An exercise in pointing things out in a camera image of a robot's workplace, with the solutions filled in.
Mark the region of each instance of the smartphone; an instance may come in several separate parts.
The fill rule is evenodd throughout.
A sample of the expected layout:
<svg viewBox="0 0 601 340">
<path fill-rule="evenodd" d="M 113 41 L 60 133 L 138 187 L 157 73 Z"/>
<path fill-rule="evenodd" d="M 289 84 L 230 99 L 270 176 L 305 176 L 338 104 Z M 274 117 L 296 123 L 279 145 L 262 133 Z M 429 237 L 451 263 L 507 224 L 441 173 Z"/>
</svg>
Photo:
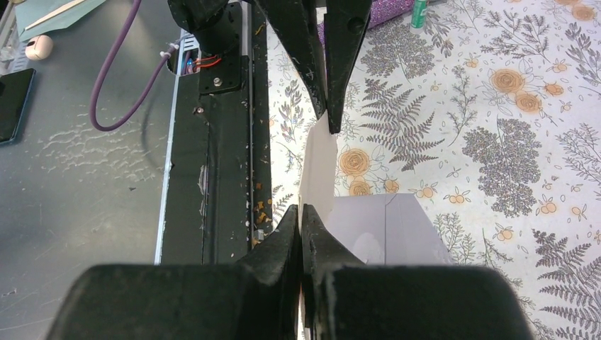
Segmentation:
<svg viewBox="0 0 601 340">
<path fill-rule="evenodd" d="M 34 75 L 34 69 L 24 69 L 0 77 L 0 143 L 17 137 Z"/>
</svg>

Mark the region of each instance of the debris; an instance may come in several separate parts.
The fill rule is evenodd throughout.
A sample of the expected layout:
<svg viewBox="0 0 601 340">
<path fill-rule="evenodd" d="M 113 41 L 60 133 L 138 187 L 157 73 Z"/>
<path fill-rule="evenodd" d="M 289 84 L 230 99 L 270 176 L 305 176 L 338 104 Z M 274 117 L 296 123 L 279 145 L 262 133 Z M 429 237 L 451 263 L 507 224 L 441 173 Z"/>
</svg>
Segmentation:
<svg viewBox="0 0 601 340">
<path fill-rule="evenodd" d="M 257 218 L 257 223 L 263 223 L 265 217 L 267 217 L 267 214 L 265 212 L 261 212 L 261 215 L 259 215 L 259 218 Z"/>
</svg>

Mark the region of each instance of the fern print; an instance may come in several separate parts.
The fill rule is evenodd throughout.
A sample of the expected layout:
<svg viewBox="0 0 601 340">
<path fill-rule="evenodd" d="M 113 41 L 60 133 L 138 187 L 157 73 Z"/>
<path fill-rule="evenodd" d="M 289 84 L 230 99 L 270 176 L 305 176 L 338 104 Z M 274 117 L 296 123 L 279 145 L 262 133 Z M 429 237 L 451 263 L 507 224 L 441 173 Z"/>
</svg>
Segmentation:
<svg viewBox="0 0 601 340">
<path fill-rule="evenodd" d="M 576 171 L 579 177 L 601 187 L 601 155 L 598 151 L 598 133 L 587 123 L 581 123 L 579 128 L 570 129 L 556 138 L 567 154 L 563 160 L 566 161 L 568 167 Z"/>
<path fill-rule="evenodd" d="M 445 19 L 451 27 L 462 30 L 464 33 L 468 30 L 475 30 L 477 33 L 480 32 L 476 25 L 476 19 L 482 17 L 484 7 L 480 5 L 479 0 L 448 0 L 446 5 L 453 12 Z M 469 22 L 459 18 L 457 14 L 467 16 Z"/>
<path fill-rule="evenodd" d="M 478 189 L 495 196 L 491 208 L 506 217 L 528 215 L 537 202 L 527 185 L 541 178 L 536 158 L 542 145 L 535 137 L 530 125 L 517 119 L 497 119 L 496 132 L 478 127 L 464 135 L 463 153 L 483 164 Z"/>
<path fill-rule="evenodd" d="M 505 279 L 516 292 L 518 303 L 527 321 L 530 323 L 536 340 L 555 339 L 553 329 L 543 324 L 540 319 L 532 317 L 532 311 L 536 308 L 532 299 L 519 295 L 519 289 L 523 286 L 522 279 L 511 278 L 501 269 L 502 264 L 513 262 L 514 259 L 506 253 L 499 251 L 493 241 L 485 236 L 484 229 L 482 229 L 482 240 L 478 241 L 478 245 L 484 245 L 484 250 L 476 253 L 474 250 L 476 241 L 470 233 L 464 231 L 459 215 L 456 212 L 452 214 L 438 214 L 434 219 L 433 225 L 436 227 L 442 242 L 455 263 L 460 265 L 486 266 L 496 270 Z"/>
<path fill-rule="evenodd" d="M 415 166 L 437 159 L 438 157 L 424 154 L 427 150 L 436 147 L 444 140 L 424 141 L 432 127 L 434 113 L 426 121 L 417 123 L 420 115 L 420 108 L 425 96 L 418 96 L 409 102 L 412 89 L 397 95 L 397 90 L 401 87 L 396 84 L 388 87 L 388 82 L 383 83 L 380 80 L 366 79 L 367 96 L 364 101 L 372 101 L 363 108 L 370 111 L 362 114 L 364 117 L 377 119 L 377 123 L 367 123 L 360 125 L 362 128 L 368 128 L 377 132 L 369 135 L 366 140 L 383 145 L 393 153 L 389 161 L 405 162 L 401 171 L 415 170 Z"/>
<path fill-rule="evenodd" d="M 272 189 L 273 196 L 274 197 L 279 196 L 278 193 L 280 193 L 280 191 L 282 191 L 282 190 L 283 190 L 282 185 L 275 186 Z M 271 211 L 274 216 L 274 225 L 277 225 L 279 223 L 279 220 L 283 217 L 283 214 L 288 209 L 288 202 L 292 197 L 294 197 L 294 194 L 287 193 L 284 196 L 281 196 L 280 198 L 275 200 L 273 202 L 273 204 L 271 205 Z"/>
<path fill-rule="evenodd" d="M 423 76 L 434 68 L 433 45 L 409 31 L 403 18 L 390 20 L 365 36 L 370 49 L 361 58 L 372 76 L 390 76 L 401 68 L 407 80 Z"/>
<path fill-rule="evenodd" d="M 485 27 L 496 28 L 501 34 L 494 37 L 489 45 L 482 45 L 482 52 L 511 55 L 515 59 L 539 55 L 549 61 L 545 56 L 549 49 L 549 38 L 545 35 L 550 26 L 545 17 L 533 14 L 518 18 L 517 13 L 503 11 L 501 15 L 499 12 L 489 11 L 488 18 L 484 20 Z"/>
<path fill-rule="evenodd" d="M 569 25 L 566 37 L 576 43 L 576 46 L 570 45 L 566 53 L 578 63 L 578 73 L 593 86 L 601 84 L 601 52 L 591 48 L 590 37 L 582 32 L 577 23 Z"/>
<path fill-rule="evenodd" d="M 444 245 L 449 250 L 453 262 L 456 264 L 471 264 L 474 261 L 476 257 L 474 244 L 476 242 L 472 239 L 471 234 L 465 233 L 456 212 L 436 215 L 433 224 Z"/>
<path fill-rule="evenodd" d="M 449 27 L 443 23 L 440 16 L 434 11 L 426 12 L 424 33 L 432 36 L 432 44 L 440 49 L 445 58 L 451 57 L 454 46 L 449 36 Z"/>
<path fill-rule="evenodd" d="M 453 84 L 453 90 L 457 92 L 457 96 L 451 97 L 451 102 L 457 105 L 459 110 L 458 113 L 447 112 L 446 114 L 453 121 L 453 130 L 456 133 L 455 138 L 449 144 L 449 146 L 453 145 L 459 135 L 461 134 L 461 130 L 465 127 L 469 127 L 471 123 L 476 120 L 477 111 L 472 110 L 470 106 L 472 106 L 476 102 L 476 95 L 468 96 L 467 90 L 470 85 L 470 78 L 466 75 L 466 69 L 461 66 L 453 67 L 453 74 L 455 74 L 455 78 L 459 80 L 457 84 Z"/>
<path fill-rule="evenodd" d="M 351 119 L 350 111 L 353 111 L 356 106 L 359 95 L 359 85 L 351 81 L 347 87 L 347 94 L 344 96 L 344 112 L 342 113 L 342 126 L 340 129 L 340 135 L 344 138 L 345 142 L 354 140 L 357 137 L 357 128 L 359 127 L 354 119 Z"/>
<path fill-rule="evenodd" d="M 298 80 L 294 79 L 290 85 L 284 90 L 284 95 L 288 99 L 279 108 L 280 115 L 283 119 L 280 124 L 283 138 L 286 142 L 296 143 L 296 129 L 301 127 L 305 122 L 304 109 L 301 105 L 301 91 L 298 89 Z"/>
<path fill-rule="evenodd" d="M 562 339 L 599 339 L 601 337 L 601 256 L 585 264 L 585 255 L 592 246 L 579 244 L 568 250 L 568 238 L 557 240 L 554 233 L 532 230 L 539 245 L 541 258 L 537 267 L 553 268 L 538 280 L 553 280 L 558 284 L 543 287 L 540 292 L 568 302 L 571 307 L 545 306 L 542 311 L 567 319 L 576 327 L 556 330 Z"/>
</svg>

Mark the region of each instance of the gray table surface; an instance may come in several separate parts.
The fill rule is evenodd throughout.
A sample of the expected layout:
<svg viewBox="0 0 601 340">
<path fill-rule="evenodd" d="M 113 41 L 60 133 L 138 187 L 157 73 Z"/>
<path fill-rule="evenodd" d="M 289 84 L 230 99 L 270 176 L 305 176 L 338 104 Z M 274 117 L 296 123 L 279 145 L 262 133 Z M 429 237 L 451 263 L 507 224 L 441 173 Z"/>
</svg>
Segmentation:
<svg viewBox="0 0 601 340">
<path fill-rule="evenodd" d="M 98 70 L 131 1 L 110 0 L 51 33 L 22 140 L 0 146 L 0 339 L 43 339 L 73 280 L 94 264 L 155 257 L 174 76 L 112 133 L 87 116 Z M 111 68 L 98 112 L 108 124 L 139 96 L 179 36 L 166 1 L 144 1 Z"/>
</svg>

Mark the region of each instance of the floral tablecloth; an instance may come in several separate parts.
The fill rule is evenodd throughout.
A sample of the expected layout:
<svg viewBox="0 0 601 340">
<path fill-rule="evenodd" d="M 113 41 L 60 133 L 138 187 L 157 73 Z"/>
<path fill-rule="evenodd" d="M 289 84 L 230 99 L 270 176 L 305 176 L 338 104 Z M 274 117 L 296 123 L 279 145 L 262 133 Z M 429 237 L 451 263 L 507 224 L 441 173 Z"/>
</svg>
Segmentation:
<svg viewBox="0 0 601 340">
<path fill-rule="evenodd" d="M 414 193 L 457 263 L 506 277 L 537 339 L 601 339 L 601 1 L 447 0 L 423 34 L 409 22 L 367 33 L 335 195 Z M 315 116 L 268 44 L 277 222 Z"/>
</svg>

